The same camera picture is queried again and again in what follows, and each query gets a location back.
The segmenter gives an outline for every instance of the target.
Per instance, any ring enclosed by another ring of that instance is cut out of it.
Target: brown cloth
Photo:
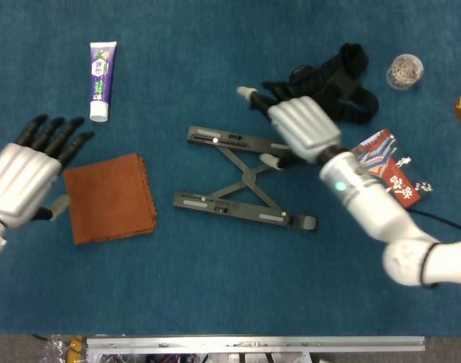
[[[64,173],[75,244],[153,232],[156,210],[142,157],[129,154]]]

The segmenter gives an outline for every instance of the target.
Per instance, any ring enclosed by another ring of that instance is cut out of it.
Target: white robotic hand
[[[273,91],[279,100],[275,101],[254,88],[237,89],[271,121],[296,155],[322,166],[320,179],[365,232],[388,244],[383,253],[388,275],[410,286],[461,284],[461,242],[440,244],[420,230],[356,156],[341,147],[340,131],[314,100],[289,98],[278,91]]]
[[[63,118],[56,118],[36,137],[38,128],[47,118],[46,115],[37,116],[14,143],[0,152],[0,251],[6,242],[3,236],[7,228],[53,216],[50,209],[40,207],[41,203],[64,167],[93,136],[93,132],[83,132],[61,151],[84,119],[69,121],[50,140],[64,124]]]

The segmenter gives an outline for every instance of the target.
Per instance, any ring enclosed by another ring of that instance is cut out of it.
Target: black fingertip
[[[75,119],[70,120],[61,130],[62,134],[67,134],[71,135],[77,128],[79,128],[83,123],[85,122],[85,119],[82,117],[78,117]]]
[[[93,131],[87,131],[79,134],[76,136],[74,141],[71,143],[71,145],[64,150],[59,157],[57,158],[61,165],[63,166],[63,169],[71,162],[71,160],[74,158],[74,156],[78,153],[78,151],[86,144],[86,142],[91,139],[94,136]]]
[[[48,115],[44,113],[31,119],[27,124],[26,128],[20,133],[19,137],[16,140],[16,144],[20,146],[27,146],[31,142],[34,134],[37,132],[40,125],[45,123],[47,119]]]

